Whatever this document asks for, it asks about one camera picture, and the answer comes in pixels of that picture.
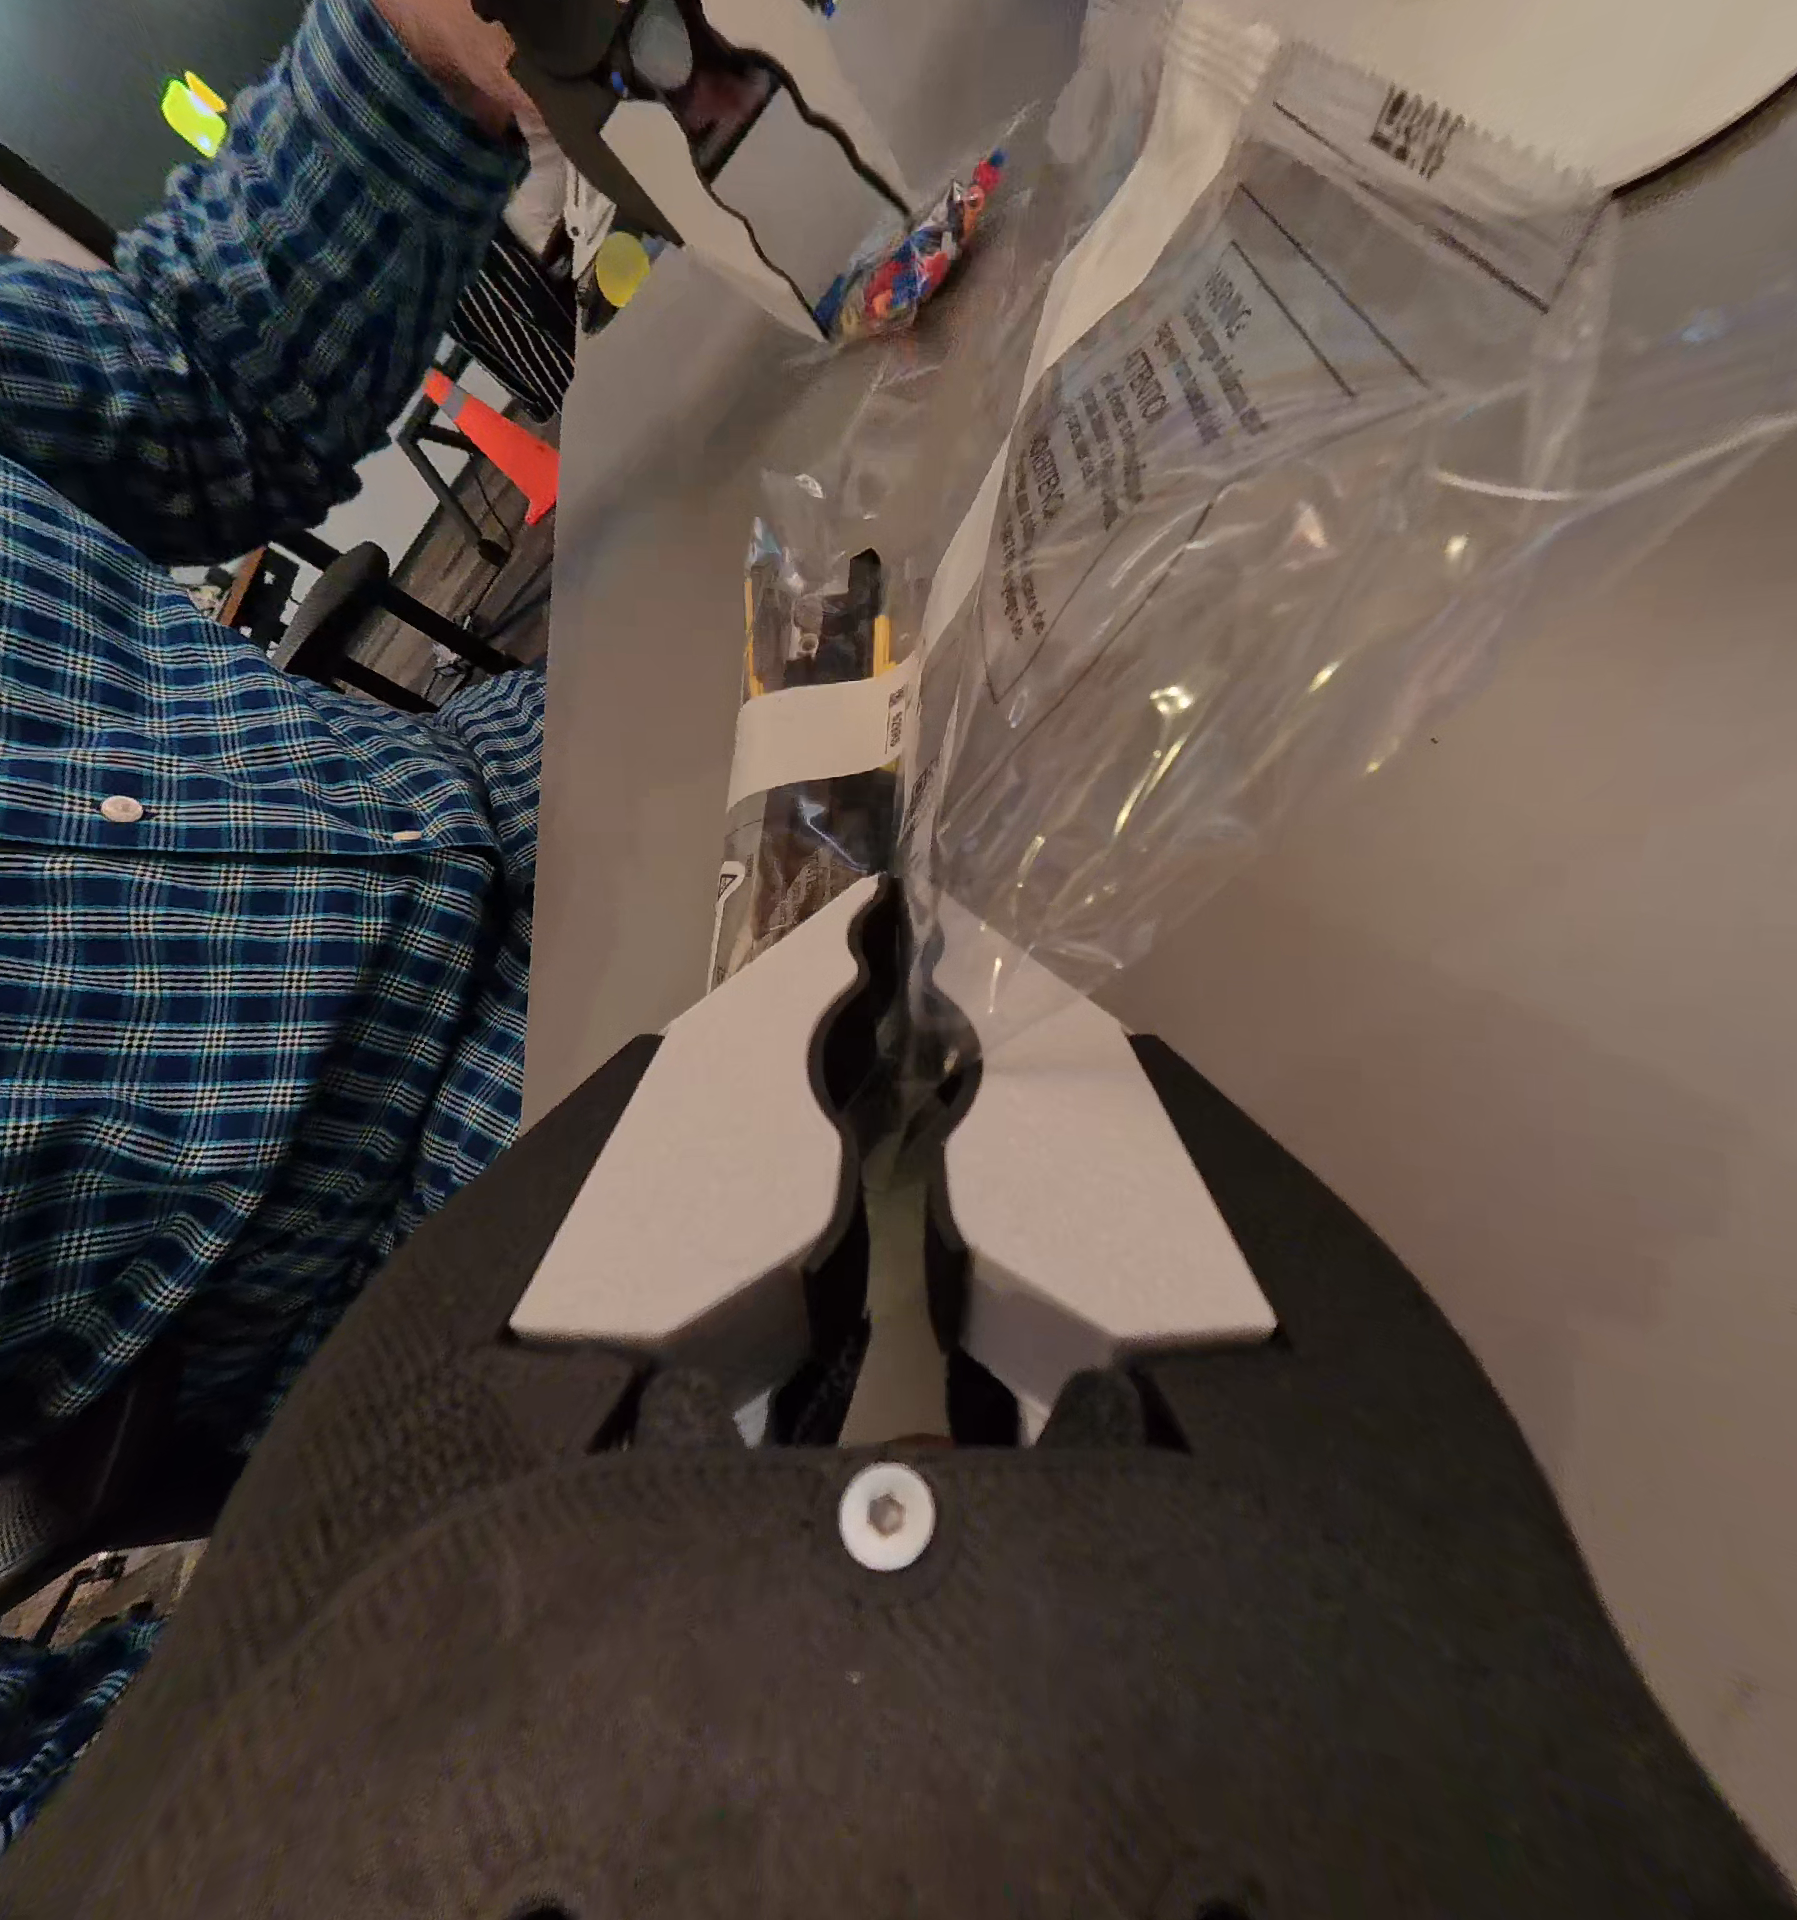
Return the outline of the black white striped cloth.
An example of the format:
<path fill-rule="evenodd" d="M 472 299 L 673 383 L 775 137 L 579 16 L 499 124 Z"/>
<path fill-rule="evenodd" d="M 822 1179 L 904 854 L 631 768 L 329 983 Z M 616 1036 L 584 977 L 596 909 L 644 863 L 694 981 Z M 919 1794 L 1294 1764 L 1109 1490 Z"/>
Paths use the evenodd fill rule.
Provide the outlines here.
<path fill-rule="evenodd" d="M 500 223 L 453 305 L 446 337 L 530 420 L 547 422 L 561 413 L 572 376 L 578 325 L 571 279 Z"/>

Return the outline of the large clear plastic bag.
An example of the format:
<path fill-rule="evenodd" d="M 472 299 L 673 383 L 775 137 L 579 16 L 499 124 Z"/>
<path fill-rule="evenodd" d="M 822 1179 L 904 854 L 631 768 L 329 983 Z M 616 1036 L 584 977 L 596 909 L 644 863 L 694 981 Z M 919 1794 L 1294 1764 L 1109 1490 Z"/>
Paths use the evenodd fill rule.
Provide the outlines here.
<path fill-rule="evenodd" d="M 1797 427 L 1797 263 L 1637 295 L 1583 171 L 1224 4 L 1164 4 L 1110 152 L 1080 58 L 972 319 L 999 446 L 915 632 L 892 1108 L 1133 968 L 1483 681 L 1557 551 L 1625 566 Z"/>

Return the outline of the person's left forearm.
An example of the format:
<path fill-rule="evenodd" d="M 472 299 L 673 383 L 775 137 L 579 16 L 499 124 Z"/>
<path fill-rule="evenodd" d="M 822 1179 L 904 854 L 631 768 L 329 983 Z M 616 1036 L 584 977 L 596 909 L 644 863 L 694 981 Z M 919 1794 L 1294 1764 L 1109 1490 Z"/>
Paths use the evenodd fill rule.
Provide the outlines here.
<path fill-rule="evenodd" d="M 211 160 L 76 267 L 0 255 L 0 456 L 157 563 L 309 529 L 357 492 L 525 168 L 323 1 Z"/>

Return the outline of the orange traffic cone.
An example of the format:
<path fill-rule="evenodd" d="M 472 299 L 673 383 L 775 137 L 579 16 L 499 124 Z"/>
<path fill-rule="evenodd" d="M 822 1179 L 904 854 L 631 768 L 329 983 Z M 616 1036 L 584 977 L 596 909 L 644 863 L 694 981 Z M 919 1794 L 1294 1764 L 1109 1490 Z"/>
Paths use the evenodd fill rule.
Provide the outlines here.
<path fill-rule="evenodd" d="M 558 449 L 516 420 L 508 420 L 464 391 L 443 370 L 423 377 L 423 397 L 475 453 L 497 468 L 525 500 L 525 526 L 554 513 L 558 500 Z"/>

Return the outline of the bag of black yellow parts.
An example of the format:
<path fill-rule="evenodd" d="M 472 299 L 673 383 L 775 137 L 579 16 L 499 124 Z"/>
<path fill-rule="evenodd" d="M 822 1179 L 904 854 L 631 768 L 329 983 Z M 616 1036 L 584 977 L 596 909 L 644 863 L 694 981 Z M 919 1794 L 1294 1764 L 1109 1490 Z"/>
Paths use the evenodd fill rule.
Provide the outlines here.
<path fill-rule="evenodd" d="M 741 572 L 741 701 L 703 986 L 784 940 L 900 838 L 915 664 L 912 579 L 822 515 L 755 515 Z"/>

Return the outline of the bag of colourful lego pieces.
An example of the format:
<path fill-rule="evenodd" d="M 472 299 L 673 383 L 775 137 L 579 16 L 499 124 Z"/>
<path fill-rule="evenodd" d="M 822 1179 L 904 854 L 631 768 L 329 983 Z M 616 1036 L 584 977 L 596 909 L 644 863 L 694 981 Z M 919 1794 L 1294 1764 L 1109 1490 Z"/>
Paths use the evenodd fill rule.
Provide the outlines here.
<path fill-rule="evenodd" d="M 844 346 L 909 328 L 970 254 L 1008 168 L 1008 146 L 994 146 L 904 230 L 867 241 L 813 302 L 822 341 Z"/>

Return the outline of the person's plaid shirt torso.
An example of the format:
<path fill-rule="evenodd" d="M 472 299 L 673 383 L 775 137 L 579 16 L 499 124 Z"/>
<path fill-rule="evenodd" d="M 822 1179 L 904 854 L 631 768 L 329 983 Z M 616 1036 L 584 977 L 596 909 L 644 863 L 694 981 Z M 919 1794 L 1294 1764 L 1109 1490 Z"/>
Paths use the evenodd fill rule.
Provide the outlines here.
<path fill-rule="evenodd" d="M 407 719 L 198 615 L 123 451 L 0 444 L 0 1498 L 169 1366 L 250 1452 L 381 1260 L 515 1138 L 544 684 Z M 157 1636 L 0 1635 L 0 1857 Z"/>

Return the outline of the person's left hand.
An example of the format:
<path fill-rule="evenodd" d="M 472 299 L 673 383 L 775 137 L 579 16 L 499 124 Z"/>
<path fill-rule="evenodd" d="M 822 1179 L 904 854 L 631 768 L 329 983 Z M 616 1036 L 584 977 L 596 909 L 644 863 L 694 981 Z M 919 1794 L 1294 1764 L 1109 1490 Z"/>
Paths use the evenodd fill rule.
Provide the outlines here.
<path fill-rule="evenodd" d="M 511 73 L 505 26 L 470 1 L 376 1 L 405 56 L 487 132 L 525 132 L 539 116 Z"/>

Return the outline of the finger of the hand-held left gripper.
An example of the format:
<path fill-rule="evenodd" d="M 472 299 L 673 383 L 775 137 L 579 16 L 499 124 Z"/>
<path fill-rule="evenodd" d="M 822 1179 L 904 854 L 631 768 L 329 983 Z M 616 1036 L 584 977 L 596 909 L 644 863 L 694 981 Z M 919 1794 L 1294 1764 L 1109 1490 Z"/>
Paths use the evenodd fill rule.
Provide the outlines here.
<path fill-rule="evenodd" d="M 776 75 L 806 122 L 836 141 L 885 204 L 909 211 L 901 162 L 838 63 L 824 12 L 804 1 L 701 1 L 699 12 L 733 52 Z"/>
<path fill-rule="evenodd" d="M 605 119 L 599 141 L 596 181 L 626 222 L 665 232 L 797 341 L 822 343 L 810 302 L 789 273 L 766 260 L 746 218 L 713 195 L 665 104 L 620 99 Z"/>

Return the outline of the black monitor screen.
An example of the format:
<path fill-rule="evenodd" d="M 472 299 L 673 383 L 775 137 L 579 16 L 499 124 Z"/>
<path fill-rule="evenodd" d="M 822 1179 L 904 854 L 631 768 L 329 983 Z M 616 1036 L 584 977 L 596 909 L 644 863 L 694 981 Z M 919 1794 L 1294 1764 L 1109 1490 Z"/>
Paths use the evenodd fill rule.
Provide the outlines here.
<path fill-rule="evenodd" d="M 303 12 L 301 1 L 0 1 L 0 141 L 117 234 L 160 204 L 175 168 L 205 160 L 163 124 L 163 78 L 196 73 L 233 119 Z"/>

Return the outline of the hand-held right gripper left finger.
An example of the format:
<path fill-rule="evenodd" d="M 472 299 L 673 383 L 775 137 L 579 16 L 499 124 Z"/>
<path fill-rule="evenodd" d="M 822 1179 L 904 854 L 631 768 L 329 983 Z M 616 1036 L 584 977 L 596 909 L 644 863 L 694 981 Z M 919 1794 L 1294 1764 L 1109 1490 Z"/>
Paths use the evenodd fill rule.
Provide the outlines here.
<path fill-rule="evenodd" d="M 671 1020 L 508 1314 L 718 1380 L 741 1437 L 861 1322 L 896 895 L 864 876 Z"/>

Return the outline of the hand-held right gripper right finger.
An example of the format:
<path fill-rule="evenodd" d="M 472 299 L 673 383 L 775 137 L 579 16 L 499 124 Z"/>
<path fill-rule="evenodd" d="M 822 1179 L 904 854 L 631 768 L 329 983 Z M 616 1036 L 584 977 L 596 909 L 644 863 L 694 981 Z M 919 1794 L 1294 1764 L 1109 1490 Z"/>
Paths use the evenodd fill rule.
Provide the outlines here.
<path fill-rule="evenodd" d="M 1026 1443 L 1065 1384 L 1262 1345 L 1269 1301 L 1133 1034 L 961 905 L 904 909 L 901 1152 L 959 1443 Z"/>

